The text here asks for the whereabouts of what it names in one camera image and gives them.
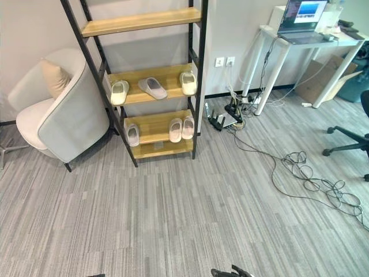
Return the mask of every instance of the wooden shelf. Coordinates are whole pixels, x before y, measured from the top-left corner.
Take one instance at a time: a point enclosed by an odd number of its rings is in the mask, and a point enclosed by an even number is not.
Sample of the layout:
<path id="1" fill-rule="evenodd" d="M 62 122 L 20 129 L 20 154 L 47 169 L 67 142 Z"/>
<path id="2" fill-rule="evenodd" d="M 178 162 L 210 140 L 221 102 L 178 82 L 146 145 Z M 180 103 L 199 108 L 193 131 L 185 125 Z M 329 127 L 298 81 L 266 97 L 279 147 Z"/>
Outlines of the wooden shelf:
<path id="1" fill-rule="evenodd" d="M 166 99 L 184 97 L 182 93 L 182 86 L 179 82 L 179 75 L 182 72 L 189 72 L 192 68 L 192 64 L 185 65 L 166 66 L 163 68 L 151 68 L 133 72 L 123 72 L 117 74 L 109 74 L 110 83 L 126 80 L 129 83 L 129 91 L 126 101 L 123 105 L 158 101 L 146 92 L 140 90 L 138 87 L 138 81 L 140 79 L 154 77 L 159 83 L 167 90 L 168 97 Z"/>
<path id="2" fill-rule="evenodd" d="M 126 118 L 127 126 L 136 124 L 140 130 L 140 144 L 155 143 L 169 140 L 169 124 L 174 118 L 184 118 L 191 115 L 190 110 L 174 111 L 172 113 L 151 114 L 143 117 Z"/>
<path id="3" fill-rule="evenodd" d="M 184 8 L 160 13 L 146 13 L 137 16 L 89 21 L 82 30 L 82 35 L 86 38 L 88 36 L 99 36 L 109 33 L 194 23 L 200 20 L 201 13 L 199 10 L 195 8 Z"/>
<path id="4" fill-rule="evenodd" d="M 165 141 L 161 143 L 140 144 L 131 149 L 136 159 L 143 159 L 191 152 L 193 150 L 193 142 L 192 140 L 181 140 L 179 143 Z"/>

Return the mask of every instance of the laptop screen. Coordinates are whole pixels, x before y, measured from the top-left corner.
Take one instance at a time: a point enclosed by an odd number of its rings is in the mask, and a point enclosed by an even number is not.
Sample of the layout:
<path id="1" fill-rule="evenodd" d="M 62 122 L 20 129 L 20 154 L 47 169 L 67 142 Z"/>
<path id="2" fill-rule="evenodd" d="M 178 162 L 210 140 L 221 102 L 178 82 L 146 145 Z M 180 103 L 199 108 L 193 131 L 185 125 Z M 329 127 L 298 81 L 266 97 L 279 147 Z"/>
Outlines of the laptop screen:
<path id="1" fill-rule="evenodd" d="M 289 0 L 279 27 L 279 33 L 314 31 L 327 0 Z"/>

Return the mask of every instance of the gray carpet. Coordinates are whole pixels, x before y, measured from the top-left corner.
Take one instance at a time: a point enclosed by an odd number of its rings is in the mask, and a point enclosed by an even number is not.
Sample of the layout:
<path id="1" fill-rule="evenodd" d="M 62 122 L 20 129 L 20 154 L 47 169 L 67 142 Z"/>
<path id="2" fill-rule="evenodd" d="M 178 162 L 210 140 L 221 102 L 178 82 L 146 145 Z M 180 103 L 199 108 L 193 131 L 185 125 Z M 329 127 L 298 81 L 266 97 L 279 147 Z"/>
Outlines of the gray carpet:
<path id="1" fill-rule="evenodd" d="M 360 103 L 341 99 L 304 108 L 292 95 L 247 119 L 239 136 L 277 156 L 304 150 L 316 177 L 344 179 L 369 221 L 369 161 L 329 126 L 368 133 Z M 226 99 L 212 99 L 219 109 Z M 1 141 L 24 143 L 15 126 Z M 142 160 L 135 169 L 118 136 L 104 136 L 70 163 L 33 148 L 5 157 L 0 179 L 1 276 L 210 276 L 234 263 L 258 276 L 368 276 L 369 232 L 350 216 L 280 194 L 272 161 L 234 145 L 203 122 L 196 160 L 181 154 Z M 309 193 L 278 164 L 276 185 Z"/>

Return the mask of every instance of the power strip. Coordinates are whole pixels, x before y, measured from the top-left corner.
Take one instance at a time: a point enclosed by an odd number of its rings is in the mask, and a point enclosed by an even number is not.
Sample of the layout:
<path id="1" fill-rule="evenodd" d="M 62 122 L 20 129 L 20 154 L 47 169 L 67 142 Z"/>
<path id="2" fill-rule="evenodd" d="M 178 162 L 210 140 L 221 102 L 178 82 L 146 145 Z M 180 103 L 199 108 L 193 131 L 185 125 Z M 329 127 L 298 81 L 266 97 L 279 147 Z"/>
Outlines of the power strip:
<path id="1" fill-rule="evenodd" d="M 242 104 L 259 104 L 260 100 L 261 100 L 260 95 L 256 99 L 253 96 L 249 95 L 246 97 L 242 97 Z"/>

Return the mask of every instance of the laptop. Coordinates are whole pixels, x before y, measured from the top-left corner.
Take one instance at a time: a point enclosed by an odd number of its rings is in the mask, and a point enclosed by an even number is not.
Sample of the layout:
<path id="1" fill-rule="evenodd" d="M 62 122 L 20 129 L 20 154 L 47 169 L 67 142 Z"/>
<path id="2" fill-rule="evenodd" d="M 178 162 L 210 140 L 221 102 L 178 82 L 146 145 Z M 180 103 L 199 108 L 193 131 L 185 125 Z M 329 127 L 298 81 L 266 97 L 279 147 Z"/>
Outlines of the laptop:
<path id="1" fill-rule="evenodd" d="M 315 28 L 327 0 L 288 0 L 278 36 L 292 44 L 329 42 Z"/>

